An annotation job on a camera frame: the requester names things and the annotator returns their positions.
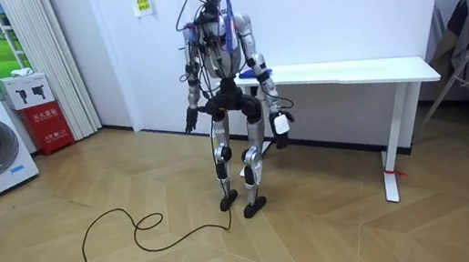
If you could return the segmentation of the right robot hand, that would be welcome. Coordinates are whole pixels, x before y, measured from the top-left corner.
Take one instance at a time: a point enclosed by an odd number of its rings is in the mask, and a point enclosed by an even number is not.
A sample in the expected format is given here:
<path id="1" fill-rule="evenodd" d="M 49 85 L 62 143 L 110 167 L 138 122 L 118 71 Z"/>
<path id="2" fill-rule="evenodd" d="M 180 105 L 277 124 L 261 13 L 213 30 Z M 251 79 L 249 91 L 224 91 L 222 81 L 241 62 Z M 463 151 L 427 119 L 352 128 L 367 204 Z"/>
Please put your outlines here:
<path id="1" fill-rule="evenodd" d="M 289 132 L 293 115 L 284 110 L 269 114 L 270 128 L 274 135 L 274 141 L 278 149 L 284 149 L 290 143 Z"/>

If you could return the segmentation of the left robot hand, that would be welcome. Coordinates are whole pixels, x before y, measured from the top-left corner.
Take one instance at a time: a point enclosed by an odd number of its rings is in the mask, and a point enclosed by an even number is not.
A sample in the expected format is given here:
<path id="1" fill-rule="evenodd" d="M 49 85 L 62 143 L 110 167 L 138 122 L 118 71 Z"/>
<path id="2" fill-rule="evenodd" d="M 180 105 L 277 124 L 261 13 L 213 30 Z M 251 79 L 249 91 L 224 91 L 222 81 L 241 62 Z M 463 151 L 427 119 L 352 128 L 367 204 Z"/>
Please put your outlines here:
<path id="1" fill-rule="evenodd" d="M 198 123 L 199 108 L 197 106 L 189 106 L 186 112 L 185 132 L 192 133 L 196 129 Z"/>

